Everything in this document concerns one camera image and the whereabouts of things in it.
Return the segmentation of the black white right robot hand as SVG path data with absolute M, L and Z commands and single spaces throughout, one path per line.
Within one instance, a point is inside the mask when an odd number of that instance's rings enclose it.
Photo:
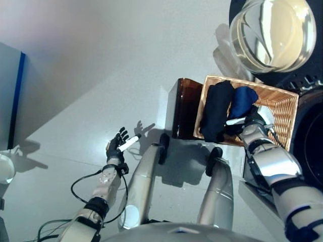
M 226 121 L 227 126 L 260 124 L 266 129 L 274 127 L 275 118 L 267 106 L 253 106 L 244 116 Z

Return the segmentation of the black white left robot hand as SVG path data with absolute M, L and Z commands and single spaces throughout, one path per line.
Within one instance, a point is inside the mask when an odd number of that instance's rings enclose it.
M 141 134 L 137 133 L 129 137 L 125 127 L 121 127 L 116 135 L 108 142 L 106 147 L 107 163 L 116 160 L 117 164 L 124 163 L 124 151 L 139 141 Z

